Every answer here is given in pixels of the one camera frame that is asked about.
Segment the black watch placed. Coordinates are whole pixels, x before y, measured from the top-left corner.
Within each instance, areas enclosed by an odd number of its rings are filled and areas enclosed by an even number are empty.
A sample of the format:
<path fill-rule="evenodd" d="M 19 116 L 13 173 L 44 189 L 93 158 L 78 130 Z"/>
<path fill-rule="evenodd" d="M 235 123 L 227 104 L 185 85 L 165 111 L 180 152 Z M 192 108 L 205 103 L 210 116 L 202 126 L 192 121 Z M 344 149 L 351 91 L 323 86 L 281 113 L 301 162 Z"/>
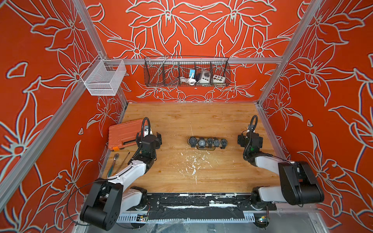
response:
<path fill-rule="evenodd" d="M 228 141 L 225 138 L 222 138 L 220 141 L 220 148 L 224 150 L 227 147 L 227 145 Z"/>

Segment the black slim round watch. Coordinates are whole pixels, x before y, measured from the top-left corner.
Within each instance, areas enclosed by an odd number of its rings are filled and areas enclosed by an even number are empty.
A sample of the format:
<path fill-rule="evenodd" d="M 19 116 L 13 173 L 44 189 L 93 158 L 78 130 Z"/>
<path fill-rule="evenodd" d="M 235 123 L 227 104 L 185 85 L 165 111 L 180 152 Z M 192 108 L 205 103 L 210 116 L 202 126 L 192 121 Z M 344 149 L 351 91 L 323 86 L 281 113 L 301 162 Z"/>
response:
<path fill-rule="evenodd" d="M 220 140 L 218 138 L 214 138 L 213 139 L 213 145 L 214 147 L 220 147 Z"/>

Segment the black watch dark red dial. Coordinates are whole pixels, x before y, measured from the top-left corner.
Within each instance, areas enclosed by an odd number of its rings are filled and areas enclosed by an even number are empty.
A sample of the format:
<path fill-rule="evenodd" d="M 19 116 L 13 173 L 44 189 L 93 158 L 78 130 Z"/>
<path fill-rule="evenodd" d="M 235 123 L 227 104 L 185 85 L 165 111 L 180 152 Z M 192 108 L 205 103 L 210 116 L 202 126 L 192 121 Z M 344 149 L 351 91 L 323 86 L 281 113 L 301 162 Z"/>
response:
<path fill-rule="evenodd" d="M 214 139 L 213 138 L 208 138 L 207 139 L 207 147 L 209 149 L 214 147 Z"/>

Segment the dark wooden watch stand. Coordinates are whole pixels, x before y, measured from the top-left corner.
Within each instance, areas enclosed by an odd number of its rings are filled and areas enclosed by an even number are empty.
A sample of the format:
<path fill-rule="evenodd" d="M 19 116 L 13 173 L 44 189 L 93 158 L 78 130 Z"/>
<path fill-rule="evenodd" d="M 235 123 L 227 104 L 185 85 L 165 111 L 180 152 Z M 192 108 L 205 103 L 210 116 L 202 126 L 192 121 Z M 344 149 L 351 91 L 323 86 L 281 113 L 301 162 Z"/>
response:
<path fill-rule="evenodd" d="M 191 136 L 187 140 L 187 143 L 191 148 L 196 148 L 198 150 L 215 150 L 216 148 L 220 148 L 224 150 L 228 145 L 228 141 L 225 138 L 216 138 L 216 137 L 197 138 L 197 137 Z"/>

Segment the black chunky sport watch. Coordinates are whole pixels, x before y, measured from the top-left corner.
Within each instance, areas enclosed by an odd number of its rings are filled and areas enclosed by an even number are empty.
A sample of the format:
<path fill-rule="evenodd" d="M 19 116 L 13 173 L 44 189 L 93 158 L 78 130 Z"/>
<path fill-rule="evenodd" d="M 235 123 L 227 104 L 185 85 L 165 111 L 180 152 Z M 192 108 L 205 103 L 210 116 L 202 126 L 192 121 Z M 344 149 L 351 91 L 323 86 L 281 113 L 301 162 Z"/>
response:
<path fill-rule="evenodd" d="M 189 139 L 188 139 L 188 144 L 192 147 L 192 148 L 195 148 L 198 144 L 198 139 L 194 136 L 191 136 Z"/>

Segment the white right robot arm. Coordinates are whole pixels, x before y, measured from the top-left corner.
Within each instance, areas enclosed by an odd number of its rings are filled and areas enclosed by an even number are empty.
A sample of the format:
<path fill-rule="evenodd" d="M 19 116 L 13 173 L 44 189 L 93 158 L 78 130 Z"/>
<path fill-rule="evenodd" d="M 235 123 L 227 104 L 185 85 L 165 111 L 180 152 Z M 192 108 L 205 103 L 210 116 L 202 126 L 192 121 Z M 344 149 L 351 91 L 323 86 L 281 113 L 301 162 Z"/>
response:
<path fill-rule="evenodd" d="M 254 115 L 248 129 L 238 135 L 238 144 L 244 148 L 242 157 L 252 166 L 277 174 L 280 185 L 253 188 L 250 205 L 261 209 L 269 203 L 288 203 L 300 207 L 322 203 L 324 192 L 309 163 L 291 161 L 263 152 L 263 137 L 255 132 L 257 123 L 258 116 Z"/>

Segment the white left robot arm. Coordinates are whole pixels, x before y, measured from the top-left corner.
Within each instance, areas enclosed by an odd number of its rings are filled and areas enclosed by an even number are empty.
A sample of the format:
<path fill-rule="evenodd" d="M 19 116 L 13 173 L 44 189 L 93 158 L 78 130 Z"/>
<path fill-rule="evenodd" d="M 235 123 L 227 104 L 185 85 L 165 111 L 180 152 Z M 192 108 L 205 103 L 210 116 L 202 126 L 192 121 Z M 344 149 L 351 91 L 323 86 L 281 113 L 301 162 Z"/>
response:
<path fill-rule="evenodd" d="M 151 122 L 145 117 L 136 135 L 138 149 L 126 168 L 106 179 L 98 178 L 90 182 L 90 192 L 85 199 L 79 226 L 95 226 L 109 231 L 117 223 L 123 212 L 132 207 L 144 209 L 147 206 L 147 190 L 133 186 L 133 182 L 146 174 L 157 160 L 156 151 L 162 145 L 160 133 L 153 134 Z"/>

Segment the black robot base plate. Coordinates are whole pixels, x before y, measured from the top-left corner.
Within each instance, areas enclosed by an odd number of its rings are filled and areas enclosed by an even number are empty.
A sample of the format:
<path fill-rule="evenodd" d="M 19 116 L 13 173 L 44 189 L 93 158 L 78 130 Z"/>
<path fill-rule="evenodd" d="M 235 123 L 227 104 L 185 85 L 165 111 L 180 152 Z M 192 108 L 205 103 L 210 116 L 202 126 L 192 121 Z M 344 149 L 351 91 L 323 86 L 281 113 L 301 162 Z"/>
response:
<path fill-rule="evenodd" d="M 144 207 L 126 212 L 148 220 L 249 220 L 246 213 L 276 211 L 275 203 L 252 203 L 249 193 L 150 193 Z"/>

